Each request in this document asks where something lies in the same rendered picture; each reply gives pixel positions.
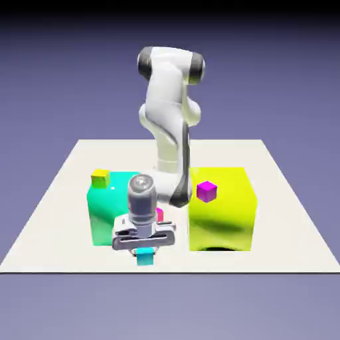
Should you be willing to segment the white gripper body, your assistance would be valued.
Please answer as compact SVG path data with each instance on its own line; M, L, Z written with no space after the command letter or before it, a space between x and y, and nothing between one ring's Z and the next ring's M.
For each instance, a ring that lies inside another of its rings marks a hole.
M147 225L126 222L120 229L114 228L112 248L114 250L133 250L171 246L175 243L176 227L173 222L153 222Z

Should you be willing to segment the small cyan cube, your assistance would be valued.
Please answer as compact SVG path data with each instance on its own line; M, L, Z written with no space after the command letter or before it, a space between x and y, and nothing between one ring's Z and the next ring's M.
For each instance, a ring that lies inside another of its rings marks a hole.
M153 247L137 248L135 250L135 257L137 260L137 265L138 266L152 266L154 254L155 254L155 251Z

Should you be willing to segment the small yellow cube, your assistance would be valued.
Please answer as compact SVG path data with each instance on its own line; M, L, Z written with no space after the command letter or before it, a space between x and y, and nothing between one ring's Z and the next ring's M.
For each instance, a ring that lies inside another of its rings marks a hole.
M91 174L92 187L106 189L110 184L110 171L107 169L95 169Z

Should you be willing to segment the small magenta cube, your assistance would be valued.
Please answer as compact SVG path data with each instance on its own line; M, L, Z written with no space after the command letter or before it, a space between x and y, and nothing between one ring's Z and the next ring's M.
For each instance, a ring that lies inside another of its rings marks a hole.
M217 185L210 181L205 181L197 184L197 198L201 201L208 203L216 199L217 197Z

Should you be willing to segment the large teal box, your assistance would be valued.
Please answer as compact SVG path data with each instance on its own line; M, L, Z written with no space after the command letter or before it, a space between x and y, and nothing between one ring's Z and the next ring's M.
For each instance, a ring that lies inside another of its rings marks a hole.
M114 220L128 212L128 183L137 174L137 171L110 171L110 184L106 189L95 189L91 182L87 203L94 246L112 245Z

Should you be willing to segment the large yellow box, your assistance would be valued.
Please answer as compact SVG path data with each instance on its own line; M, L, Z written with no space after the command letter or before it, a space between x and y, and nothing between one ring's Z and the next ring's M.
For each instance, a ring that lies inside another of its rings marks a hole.
M258 200L243 167L193 167L189 203L189 250L249 251ZM215 200L197 198L197 184L217 185Z

